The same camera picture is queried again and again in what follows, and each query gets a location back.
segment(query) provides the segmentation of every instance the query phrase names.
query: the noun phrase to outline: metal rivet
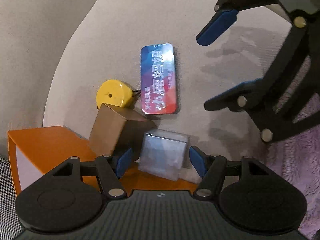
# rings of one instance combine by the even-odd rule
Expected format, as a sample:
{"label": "metal rivet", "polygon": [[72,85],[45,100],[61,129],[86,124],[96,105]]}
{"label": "metal rivet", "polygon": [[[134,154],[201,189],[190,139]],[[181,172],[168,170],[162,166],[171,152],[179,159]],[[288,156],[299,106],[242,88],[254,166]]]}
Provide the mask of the metal rivet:
{"label": "metal rivet", "polygon": [[244,96],[238,97],[238,106],[244,107],[247,104],[247,99]]}
{"label": "metal rivet", "polygon": [[211,190],[206,189],[206,188],[202,188],[202,189],[197,190],[197,195],[200,197],[209,197],[209,196],[211,196],[211,194],[212,194]]}
{"label": "metal rivet", "polygon": [[109,190],[108,194],[112,197],[120,197],[124,194],[124,191],[120,188],[113,188]]}
{"label": "metal rivet", "polygon": [[261,132],[261,139],[264,142],[271,142],[273,138],[273,133],[269,129],[263,129]]}
{"label": "metal rivet", "polygon": [[217,12],[220,9],[220,5],[216,4],[216,6],[214,7],[214,10]]}
{"label": "metal rivet", "polygon": [[307,22],[305,18],[298,16],[298,17],[295,17],[293,24],[298,28],[304,28],[306,27]]}

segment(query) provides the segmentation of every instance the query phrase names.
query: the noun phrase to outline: checkered fabric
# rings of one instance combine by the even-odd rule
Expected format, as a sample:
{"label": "checkered fabric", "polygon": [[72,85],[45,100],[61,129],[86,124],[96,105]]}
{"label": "checkered fabric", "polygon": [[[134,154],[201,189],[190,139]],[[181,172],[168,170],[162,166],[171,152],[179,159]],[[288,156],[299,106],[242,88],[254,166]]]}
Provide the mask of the checkered fabric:
{"label": "checkered fabric", "polygon": [[22,231],[14,208],[15,200],[10,164],[0,157],[0,240],[14,239]]}

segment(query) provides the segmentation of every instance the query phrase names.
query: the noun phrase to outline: beige fabric surface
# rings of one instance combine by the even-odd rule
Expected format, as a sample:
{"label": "beige fabric surface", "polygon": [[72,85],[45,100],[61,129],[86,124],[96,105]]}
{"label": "beige fabric surface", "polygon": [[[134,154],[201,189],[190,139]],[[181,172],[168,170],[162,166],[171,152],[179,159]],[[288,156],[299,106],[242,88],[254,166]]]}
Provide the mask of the beige fabric surface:
{"label": "beige fabric surface", "polygon": [[[266,9],[240,12],[238,21],[211,46],[196,35],[212,18],[217,0],[97,0],[68,43],[54,75],[44,126],[66,125],[88,138],[95,96],[108,79],[140,87],[140,50],[171,43],[175,49],[179,112],[162,115],[160,129],[189,135],[207,154],[237,160],[255,155],[261,142],[246,113],[204,110],[204,101],[240,82],[262,76],[290,24]],[[181,177],[197,181],[193,169]]]}
{"label": "beige fabric surface", "polygon": [[62,53],[96,0],[0,0],[0,154],[7,130],[41,127]]}

